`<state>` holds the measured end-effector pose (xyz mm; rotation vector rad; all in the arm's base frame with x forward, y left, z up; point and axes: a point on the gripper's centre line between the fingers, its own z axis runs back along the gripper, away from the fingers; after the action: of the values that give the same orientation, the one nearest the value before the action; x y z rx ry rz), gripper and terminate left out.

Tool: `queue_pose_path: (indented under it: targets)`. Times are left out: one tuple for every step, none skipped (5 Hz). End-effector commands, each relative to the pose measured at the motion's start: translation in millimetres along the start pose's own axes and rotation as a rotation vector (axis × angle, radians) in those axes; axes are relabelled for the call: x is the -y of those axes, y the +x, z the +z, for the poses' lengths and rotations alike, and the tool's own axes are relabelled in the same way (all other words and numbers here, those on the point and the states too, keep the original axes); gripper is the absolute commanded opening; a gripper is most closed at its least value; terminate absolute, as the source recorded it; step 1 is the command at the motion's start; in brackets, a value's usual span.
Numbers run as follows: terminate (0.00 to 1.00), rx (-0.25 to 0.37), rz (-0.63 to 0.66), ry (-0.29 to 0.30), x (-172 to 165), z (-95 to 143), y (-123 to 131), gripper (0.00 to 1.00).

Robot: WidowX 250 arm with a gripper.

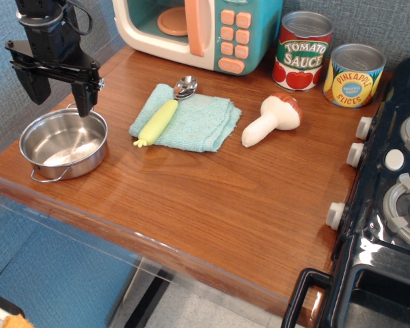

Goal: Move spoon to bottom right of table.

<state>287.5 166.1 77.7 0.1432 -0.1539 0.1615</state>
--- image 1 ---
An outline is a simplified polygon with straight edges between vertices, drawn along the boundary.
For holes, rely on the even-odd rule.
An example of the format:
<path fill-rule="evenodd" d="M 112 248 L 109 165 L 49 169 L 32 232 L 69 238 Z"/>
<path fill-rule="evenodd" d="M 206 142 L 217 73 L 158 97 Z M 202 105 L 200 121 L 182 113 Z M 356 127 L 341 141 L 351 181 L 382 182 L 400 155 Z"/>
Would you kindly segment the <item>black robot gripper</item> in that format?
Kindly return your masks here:
<path fill-rule="evenodd" d="M 79 27 L 74 8 L 19 8 L 18 22 L 26 40 L 10 40 L 6 49 L 12 54 L 12 67 L 30 99 L 41 105 L 51 95 L 49 79 L 71 84 L 79 116 L 84 118 L 98 102 L 104 86 L 100 64 L 81 48 L 81 37 L 92 31 Z"/>

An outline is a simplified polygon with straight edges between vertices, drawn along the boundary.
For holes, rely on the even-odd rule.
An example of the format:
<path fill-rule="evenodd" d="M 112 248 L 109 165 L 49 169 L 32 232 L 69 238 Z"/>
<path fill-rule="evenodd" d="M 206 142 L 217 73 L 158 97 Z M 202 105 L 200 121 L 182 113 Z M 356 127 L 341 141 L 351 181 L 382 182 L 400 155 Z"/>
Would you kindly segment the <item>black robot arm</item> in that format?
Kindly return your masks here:
<path fill-rule="evenodd" d="M 16 17 L 26 40 L 9 40 L 11 64 L 30 99 L 41 105 L 50 95 L 49 79 L 71 85 L 79 116 L 98 102 L 104 87 L 100 64 L 81 48 L 92 31 L 90 12 L 79 1 L 17 1 Z"/>

